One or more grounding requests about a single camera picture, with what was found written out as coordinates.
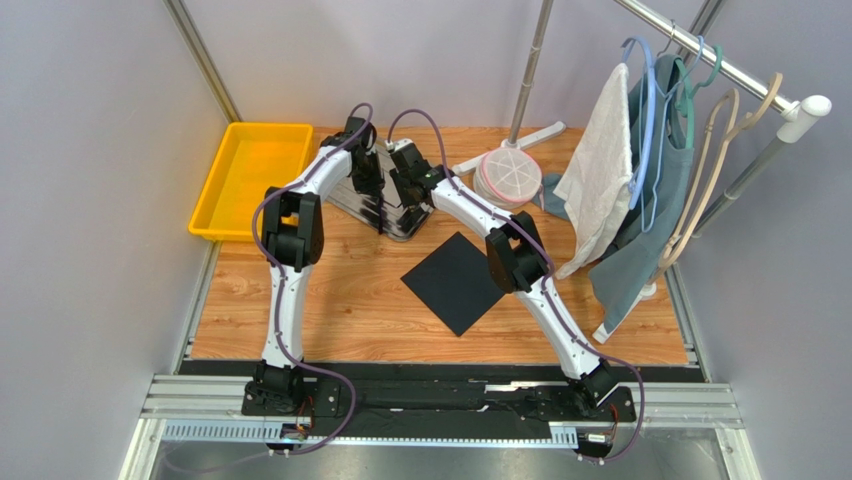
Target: metal floor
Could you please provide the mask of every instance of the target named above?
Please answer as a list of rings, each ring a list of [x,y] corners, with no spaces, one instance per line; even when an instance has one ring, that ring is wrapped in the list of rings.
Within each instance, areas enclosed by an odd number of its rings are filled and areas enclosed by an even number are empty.
[[[262,452],[248,443],[162,443],[160,453],[183,468],[222,465]],[[605,468],[578,462],[571,451],[508,448],[329,446],[306,457],[262,458],[205,479],[596,479],[720,480],[725,463],[713,430],[647,431],[623,461]],[[152,479],[198,478],[157,462]]]

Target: gray wall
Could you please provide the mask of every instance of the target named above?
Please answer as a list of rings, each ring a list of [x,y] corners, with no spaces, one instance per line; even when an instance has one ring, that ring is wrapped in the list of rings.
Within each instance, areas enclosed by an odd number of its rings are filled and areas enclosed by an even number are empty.
[[[538,0],[186,3],[243,118],[314,125],[339,125],[353,105],[370,101],[379,125],[420,107],[439,125],[508,126],[541,7]],[[688,26],[701,0],[647,3]],[[622,41],[635,34],[657,49],[666,41],[615,2],[555,2],[525,124],[585,126]]]
[[[766,479],[852,471],[850,18],[852,5],[842,0],[730,0],[709,36],[761,78],[784,73],[788,97],[823,94],[834,103],[682,262],[705,353],[716,379],[734,386]],[[702,124],[730,86],[720,81],[702,95]],[[781,122],[768,114],[735,140],[725,185]]]
[[[225,121],[159,1],[0,2],[0,477],[113,479]]]

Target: yellow plastic bin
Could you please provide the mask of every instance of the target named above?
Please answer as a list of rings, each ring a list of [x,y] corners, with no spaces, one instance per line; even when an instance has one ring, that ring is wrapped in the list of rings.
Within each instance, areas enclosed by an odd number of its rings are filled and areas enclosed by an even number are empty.
[[[189,220],[190,233],[213,241],[253,241],[249,224],[264,193],[302,173],[314,155],[313,136],[314,128],[305,124],[228,125]]]

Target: blue hanger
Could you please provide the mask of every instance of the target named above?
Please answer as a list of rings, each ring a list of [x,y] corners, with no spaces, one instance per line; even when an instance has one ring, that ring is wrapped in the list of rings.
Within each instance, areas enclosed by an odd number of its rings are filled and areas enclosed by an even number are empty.
[[[675,83],[669,89],[668,92],[664,92],[663,89],[660,88],[659,85],[657,85],[657,90],[660,92],[661,95],[665,96],[666,101],[663,104],[663,114],[660,116],[660,147],[657,149],[657,177],[654,179],[654,185],[651,187],[651,196],[652,196],[651,218],[648,220],[647,224],[645,223],[645,193],[642,191],[644,189],[642,189],[640,187],[642,201],[639,203],[640,209],[641,209],[641,213],[640,213],[639,216],[641,218],[640,227],[641,227],[642,233],[648,233],[648,232],[651,231],[652,228],[654,228],[654,220],[656,219],[656,216],[657,216],[657,200],[658,200],[657,186],[660,184],[660,176],[661,176],[662,170],[663,170],[663,145],[662,145],[662,142],[665,141],[665,137],[666,137],[665,128],[666,128],[666,121],[668,120],[667,114],[668,114],[668,111],[669,111],[669,104],[671,104],[672,99],[677,96],[678,88],[680,88],[681,84],[683,84],[684,81],[687,81],[687,82],[689,81],[688,80],[689,74],[692,73],[692,70],[695,69],[695,66],[698,65],[698,62],[701,61],[701,55],[704,53],[704,37],[699,35],[698,36],[698,42],[699,42],[698,55],[695,57],[695,61],[692,62],[692,65],[689,67],[689,69],[686,71],[686,73],[684,75],[680,76],[680,79],[678,80],[678,82]]]
[[[624,48],[624,54],[621,56],[621,62],[625,63],[627,61],[627,57],[630,56],[630,53],[633,51],[633,46],[636,43],[642,47],[642,51],[645,54],[645,71],[644,78],[640,80],[639,85],[639,111],[642,111],[642,98],[645,97],[645,79],[648,82],[648,91],[647,91],[647,103],[648,110],[645,115],[645,131],[642,131],[642,118],[639,118],[639,135],[642,137],[642,143],[639,146],[639,167],[633,172],[633,177],[630,178],[630,181],[627,183],[627,190],[630,192],[630,203],[629,207],[632,210],[636,207],[636,203],[639,202],[639,197],[642,195],[642,185],[645,184],[645,173],[648,171],[648,161],[651,157],[651,141],[653,140],[654,135],[654,114],[656,113],[657,107],[657,92],[656,90],[659,88],[657,86],[657,75],[654,72],[654,57],[651,56],[651,47],[648,46],[648,42],[645,41],[642,37],[629,37],[624,43],[621,45],[621,48]]]

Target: round container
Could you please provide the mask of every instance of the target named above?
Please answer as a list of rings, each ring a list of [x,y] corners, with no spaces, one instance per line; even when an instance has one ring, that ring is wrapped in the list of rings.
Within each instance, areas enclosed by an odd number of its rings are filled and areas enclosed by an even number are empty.
[[[517,148],[485,155],[473,175],[473,190],[494,205],[511,210],[529,202],[541,186],[541,168]]]

